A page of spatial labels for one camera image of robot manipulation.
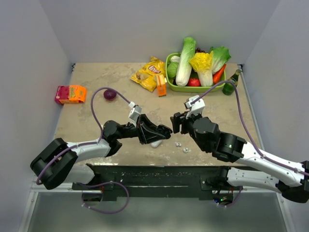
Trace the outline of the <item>black earbud charging case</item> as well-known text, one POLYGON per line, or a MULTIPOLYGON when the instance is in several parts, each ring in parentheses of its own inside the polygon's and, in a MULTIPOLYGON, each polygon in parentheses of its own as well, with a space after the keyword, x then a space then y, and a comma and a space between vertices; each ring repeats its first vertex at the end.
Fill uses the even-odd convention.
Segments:
POLYGON ((164 140, 167 140, 171 137, 173 131, 165 125, 158 125, 157 132, 163 137, 164 140))

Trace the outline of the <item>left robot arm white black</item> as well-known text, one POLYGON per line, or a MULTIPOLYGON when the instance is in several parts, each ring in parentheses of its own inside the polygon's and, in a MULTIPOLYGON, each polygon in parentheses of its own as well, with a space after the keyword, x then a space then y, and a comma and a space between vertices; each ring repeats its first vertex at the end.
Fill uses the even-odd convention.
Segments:
POLYGON ((137 117, 137 123, 119 124, 105 122, 98 140, 69 143, 62 138, 54 139, 30 164, 36 174, 37 185, 51 190, 64 183, 75 163, 97 157, 109 157, 122 147, 121 139, 138 138, 142 145, 166 140, 172 130, 165 125, 155 125, 145 114, 137 117))

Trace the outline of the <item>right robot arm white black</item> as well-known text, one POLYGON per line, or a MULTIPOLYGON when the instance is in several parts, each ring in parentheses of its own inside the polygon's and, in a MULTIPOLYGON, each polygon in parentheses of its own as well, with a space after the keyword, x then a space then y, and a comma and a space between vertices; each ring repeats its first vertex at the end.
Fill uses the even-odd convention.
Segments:
POLYGON ((221 190, 229 186, 251 186, 278 192, 296 203, 309 200, 309 163, 293 162, 259 149, 255 144, 234 134, 221 132, 218 124, 202 115, 187 116, 187 112, 170 117, 173 132, 189 134, 201 151, 223 162, 238 163, 253 168, 241 171, 228 168, 216 176, 221 190))

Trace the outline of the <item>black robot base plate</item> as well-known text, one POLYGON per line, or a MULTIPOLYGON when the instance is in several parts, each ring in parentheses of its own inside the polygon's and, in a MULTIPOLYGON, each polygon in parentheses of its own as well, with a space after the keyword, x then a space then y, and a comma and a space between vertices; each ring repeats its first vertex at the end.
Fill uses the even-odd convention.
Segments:
POLYGON ((105 201, 126 196, 212 200, 220 193, 241 189, 241 185, 228 184, 227 166, 91 166, 91 169, 95 176, 84 187, 102 190, 105 201))

